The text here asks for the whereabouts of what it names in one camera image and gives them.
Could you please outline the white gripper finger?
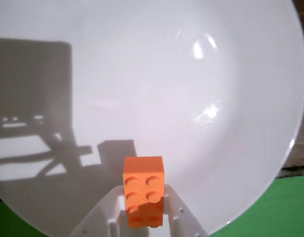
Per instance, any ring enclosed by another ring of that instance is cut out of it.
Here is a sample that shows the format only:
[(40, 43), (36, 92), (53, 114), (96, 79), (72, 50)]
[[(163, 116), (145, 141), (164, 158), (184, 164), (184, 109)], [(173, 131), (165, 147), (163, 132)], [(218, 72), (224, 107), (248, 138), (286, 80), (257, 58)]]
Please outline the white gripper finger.
[(169, 184), (165, 184), (164, 213), (168, 215), (171, 237), (209, 236)]
[(95, 205), (70, 236), (118, 237), (125, 211), (124, 186), (116, 186)]

